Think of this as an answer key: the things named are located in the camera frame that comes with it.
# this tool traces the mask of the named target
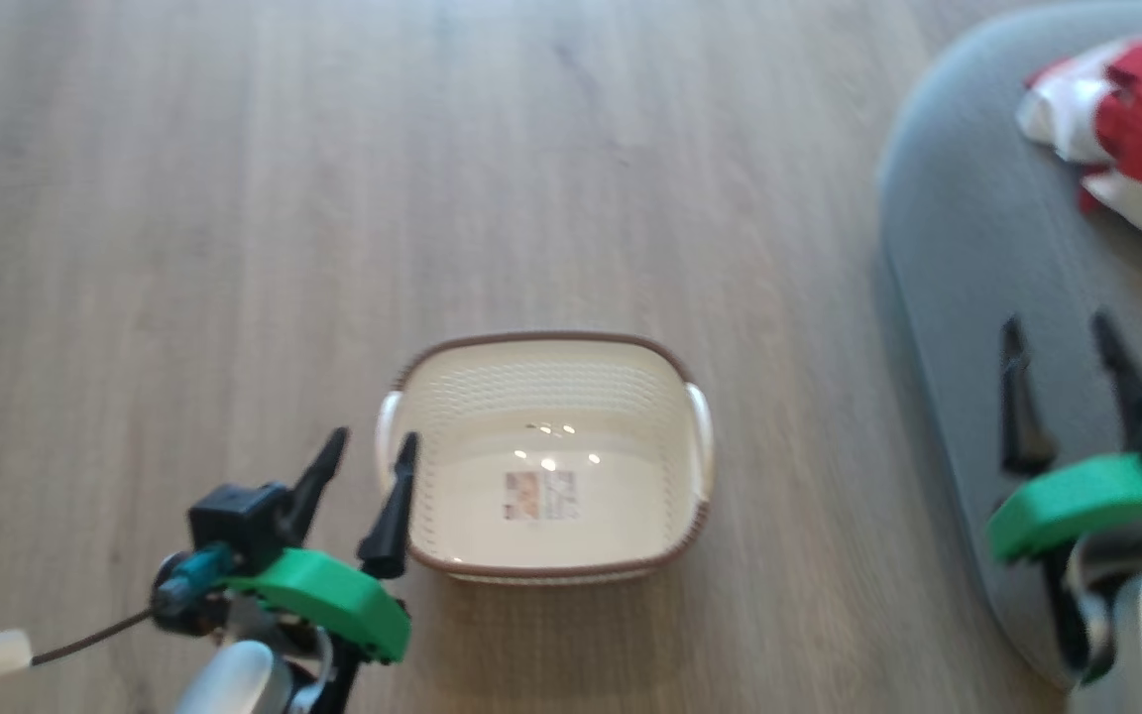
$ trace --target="white laundry basket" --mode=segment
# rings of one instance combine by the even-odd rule
[[[711,422],[681,362],[626,335],[494,335],[421,354],[377,424],[386,489],[421,434],[409,551],[481,583],[646,575],[694,543]]]

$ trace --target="gray ottoman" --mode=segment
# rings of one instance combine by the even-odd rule
[[[916,90],[879,176],[884,249],[989,605],[1061,687],[1039,569],[994,563],[983,534],[1016,484],[998,471],[998,328],[1023,320],[1059,464],[1115,451],[1120,425],[1088,320],[1109,307],[1142,358],[1142,235],[1079,215],[1078,173],[1024,141],[1012,112],[1034,70],[1133,33],[1142,3],[1049,6],[975,29]]]

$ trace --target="cable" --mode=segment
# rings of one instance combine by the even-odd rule
[[[104,642],[105,639],[108,639],[118,633],[121,633],[123,632],[123,629],[135,627],[135,625],[138,625],[139,623],[142,623],[142,620],[151,618],[151,616],[153,616],[153,609],[148,607],[148,609],[131,615],[130,618],[119,620],[113,625],[108,625],[108,627],[100,629],[100,632],[98,633],[83,636],[82,639],[80,639],[80,641],[70,642],[70,644],[66,644],[64,647],[57,647],[55,650],[43,651],[43,653],[41,655],[35,655],[33,659],[29,660],[29,665],[31,667],[37,667],[38,665],[46,665],[49,661],[55,661],[56,659],[63,659],[64,657],[69,657],[70,655],[75,653],[75,651],[86,650],[87,647],[90,647],[93,644],[98,644],[99,642]]]

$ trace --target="red and white cloth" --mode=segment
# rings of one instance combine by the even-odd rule
[[[1088,167],[1084,209],[1104,204],[1142,230],[1142,38],[1111,41],[1030,78],[1016,123],[1029,139]]]

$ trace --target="basket label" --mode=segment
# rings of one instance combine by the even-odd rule
[[[579,519],[574,471],[510,471],[505,474],[505,520]]]

